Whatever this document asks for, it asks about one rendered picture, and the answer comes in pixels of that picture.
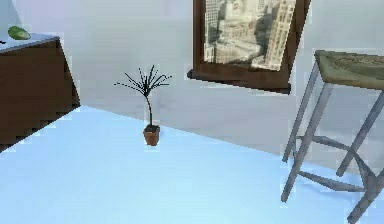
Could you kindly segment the green oval vegetable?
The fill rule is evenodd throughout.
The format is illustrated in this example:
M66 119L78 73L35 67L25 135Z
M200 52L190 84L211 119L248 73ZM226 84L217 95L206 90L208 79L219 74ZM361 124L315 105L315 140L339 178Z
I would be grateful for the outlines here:
M18 26L11 26L8 29L8 35L14 40L29 40L31 38L29 32Z

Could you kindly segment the potted spiky house plant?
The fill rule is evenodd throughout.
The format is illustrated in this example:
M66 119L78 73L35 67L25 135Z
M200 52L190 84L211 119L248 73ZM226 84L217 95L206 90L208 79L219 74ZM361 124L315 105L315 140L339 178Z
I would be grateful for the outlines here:
M159 75L159 70L154 65L147 74L144 74L142 69L138 69L139 79L135 80L130 75L125 74L128 78L128 83L116 82L114 86L123 86L140 93L147 104L149 123L143 129L143 137L148 146L156 146L160 140L160 126L153 123L153 110L150 101L150 95L152 91L161 86L169 86L167 80L172 78L172 75Z

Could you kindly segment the grey stool with olive seat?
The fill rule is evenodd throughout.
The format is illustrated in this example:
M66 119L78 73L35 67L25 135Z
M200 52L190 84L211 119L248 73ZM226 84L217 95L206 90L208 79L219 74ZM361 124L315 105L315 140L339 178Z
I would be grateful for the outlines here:
M379 174L375 174L358 155L358 149L380 112L384 109L384 56L317 50L314 57L315 62L282 158L284 162L292 158L293 165L283 188L281 200L283 202L288 200L296 178L299 176L334 191L361 192L363 194L362 198L347 217L349 224L356 224L381 191L384 190L384 169ZM318 78L323 81L323 86L307 129L300 136L298 134L299 127ZM336 85L373 89L380 92L354 141L349 146L327 136L317 136L315 134ZM355 161L359 169L362 185L356 186L302 171L301 166L311 143L344 150L346 155L339 165L336 175L343 176L350 163Z

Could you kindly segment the dark brown wooden cabinet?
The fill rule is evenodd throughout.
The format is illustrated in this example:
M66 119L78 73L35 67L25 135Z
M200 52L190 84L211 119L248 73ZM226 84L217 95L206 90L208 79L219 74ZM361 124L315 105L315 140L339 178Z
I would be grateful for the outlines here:
M0 153L79 106L59 37L0 44Z

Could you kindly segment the brown framed window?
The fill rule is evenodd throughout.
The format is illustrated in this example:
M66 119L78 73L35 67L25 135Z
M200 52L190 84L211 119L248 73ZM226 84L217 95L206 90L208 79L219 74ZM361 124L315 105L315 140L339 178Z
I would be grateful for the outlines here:
M190 79L288 94L311 0L193 0Z

